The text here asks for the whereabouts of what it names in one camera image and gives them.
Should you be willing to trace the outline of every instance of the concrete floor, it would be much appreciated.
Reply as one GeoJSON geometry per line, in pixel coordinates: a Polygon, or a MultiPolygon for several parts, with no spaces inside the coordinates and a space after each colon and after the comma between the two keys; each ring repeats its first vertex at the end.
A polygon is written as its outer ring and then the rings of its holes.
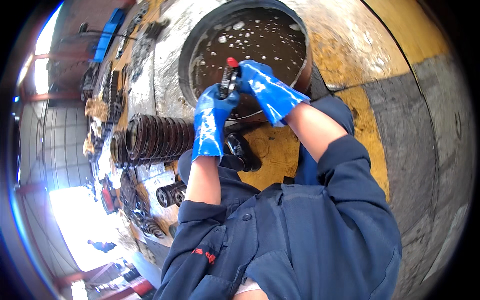
{"type": "MultiPolygon", "coordinates": [[[[128,111],[117,129],[137,111],[192,118],[193,108],[178,87],[178,56],[195,24],[224,2],[150,1],[142,24],[165,18],[172,23],[148,56],[143,75],[129,83],[128,111]]],[[[398,221],[404,249],[394,299],[421,295],[448,262],[472,193],[475,128],[458,62],[415,0],[283,2],[307,25],[313,60],[329,92],[351,108],[356,138],[369,151],[372,174],[398,221]]],[[[114,69],[129,62],[132,47],[129,43],[119,61],[110,54],[114,69]]],[[[115,43],[112,49],[116,52],[115,43]]],[[[240,172],[244,182],[264,189],[295,175],[299,141],[289,128],[266,125],[245,137],[263,167],[240,172]]],[[[167,232],[178,208],[150,201],[167,232]]]]}

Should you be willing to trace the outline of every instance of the blue rubber glove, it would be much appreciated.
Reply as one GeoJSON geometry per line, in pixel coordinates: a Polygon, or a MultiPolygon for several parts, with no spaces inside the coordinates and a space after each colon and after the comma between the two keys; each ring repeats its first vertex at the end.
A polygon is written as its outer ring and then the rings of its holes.
{"type": "Polygon", "coordinates": [[[283,127],[283,118],[301,102],[310,103],[310,98],[297,92],[273,76],[273,70],[254,60],[240,62],[240,93],[254,96],[274,127],[283,127]]]}
{"type": "Polygon", "coordinates": [[[223,128],[232,109],[240,102],[238,92],[232,92],[225,100],[220,100],[220,84],[207,88],[198,98],[195,110],[195,142],[193,143],[192,162],[199,156],[223,157],[225,137],[223,128]]]}

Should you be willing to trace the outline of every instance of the leg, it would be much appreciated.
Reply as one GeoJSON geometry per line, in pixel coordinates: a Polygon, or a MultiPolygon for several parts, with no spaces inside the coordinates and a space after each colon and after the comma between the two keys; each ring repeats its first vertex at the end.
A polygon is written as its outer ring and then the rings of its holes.
{"type": "MultiPolygon", "coordinates": [[[[179,159],[179,173],[183,182],[188,185],[188,177],[192,167],[192,151],[185,152],[179,159]]],[[[252,198],[260,191],[253,186],[241,182],[238,171],[243,169],[243,163],[234,155],[224,155],[218,175],[222,189],[222,204],[229,207],[227,215],[235,211],[246,200],[252,198]]]]}
{"type": "MultiPolygon", "coordinates": [[[[312,106],[334,119],[348,132],[348,134],[355,135],[352,112],[348,106],[340,100],[340,98],[327,96],[312,102],[312,106]]],[[[317,166],[317,162],[308,153],[307,149],[300,144],[299,166],[295,177],[295,183],[303,185],[320,184],[317,180],[317,166]]]]}

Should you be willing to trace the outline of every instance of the stacked metal rings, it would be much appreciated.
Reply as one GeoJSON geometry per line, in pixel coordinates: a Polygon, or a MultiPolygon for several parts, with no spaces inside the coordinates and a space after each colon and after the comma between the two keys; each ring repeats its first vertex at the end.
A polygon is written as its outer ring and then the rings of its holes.
{"type": "Polygon", "coordinates": [[[156,198],[162,207],[169,207],[173,204],[180,207],[183,200],[185,200],[186,191],[187,186],[183,181],[177,181],[171,185],[158,188],[156,198]]]}
{"type": "Polygon", "coordinates": [[[117,168],[134,168],[142,165],[156,165],[159,163],[166,163],[175,161],[180,156],[170,156],[155,159],[130,159],[127,151],[127,142],[125,138],[125,131],[117,131],[113,134],[112,142],[110,144],[110,153],[113,163],[117,168]]]}
{"type": "Polygon", "coordinates": [[[163,162],[178,160],[192,149],[195,132],[192,120],[135,114],[128,123],[125,138],[130,159],[163,162]]]}

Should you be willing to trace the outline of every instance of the black shoe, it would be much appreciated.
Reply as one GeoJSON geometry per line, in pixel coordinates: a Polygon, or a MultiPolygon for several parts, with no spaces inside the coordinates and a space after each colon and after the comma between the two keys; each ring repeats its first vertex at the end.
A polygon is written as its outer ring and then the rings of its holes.
{"type": "Polygon", "coordinates": [[[227,145],[230,152],[240,158],[245,165],[244,172],[256,172],[262,167],[260,159],[253,154],[247,140],[240,134],[234,132],[228,135],[227,145]]]}

